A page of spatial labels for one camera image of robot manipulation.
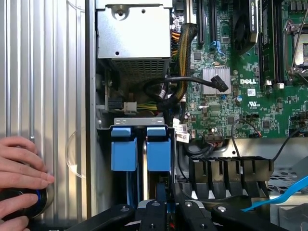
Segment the person's bare hand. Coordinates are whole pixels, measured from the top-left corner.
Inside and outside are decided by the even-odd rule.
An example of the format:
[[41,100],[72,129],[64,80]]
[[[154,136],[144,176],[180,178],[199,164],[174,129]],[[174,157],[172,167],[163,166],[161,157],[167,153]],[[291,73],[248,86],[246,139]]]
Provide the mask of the person's bare hand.
[[[18,136],[0,139],[0,191],[8,188],[45,189],[54,183],[33,142]],[[0,219],[38,202],[38,195],[25,193],[0,202]],[[0,224],[1,231],[29,231],[29,219],[21,216]]]

